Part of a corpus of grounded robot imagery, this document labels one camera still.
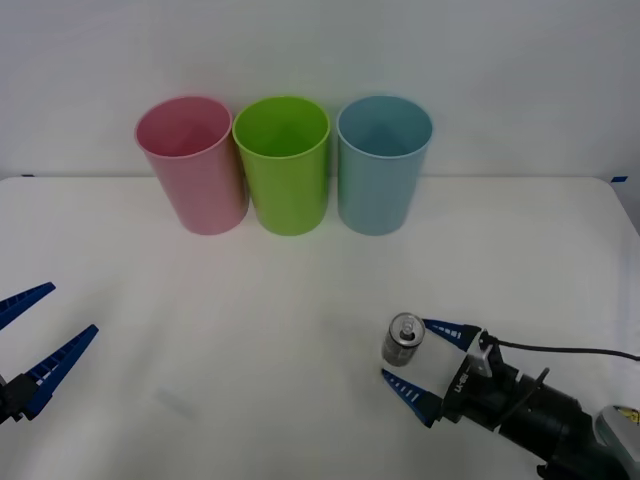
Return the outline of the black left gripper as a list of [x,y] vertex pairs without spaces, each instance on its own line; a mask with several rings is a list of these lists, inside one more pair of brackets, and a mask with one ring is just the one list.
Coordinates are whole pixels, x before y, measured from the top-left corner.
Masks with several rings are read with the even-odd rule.
[[[55,289],[52,282],[47,282],[1,300],[0,329]],[[96,325],[90,325],[26,373],[11,381],[1,378],[1,423],[37,417],[98,332]]]

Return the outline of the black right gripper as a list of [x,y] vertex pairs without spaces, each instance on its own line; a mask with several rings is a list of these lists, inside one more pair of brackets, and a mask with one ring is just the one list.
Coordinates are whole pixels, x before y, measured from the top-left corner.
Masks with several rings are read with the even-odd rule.
[[488,332],[478,326],[441,320],[424,319],[423,323],[426,330],[466,356],[444,401],[389,370],[381,370],[385,382],[420,422],[431,428],[441,415],[454,423],[466,417],[491,431],[522,433],[523,423],[515,409],[523,396],[518,386],[519,370],[504,362],[500,347]]

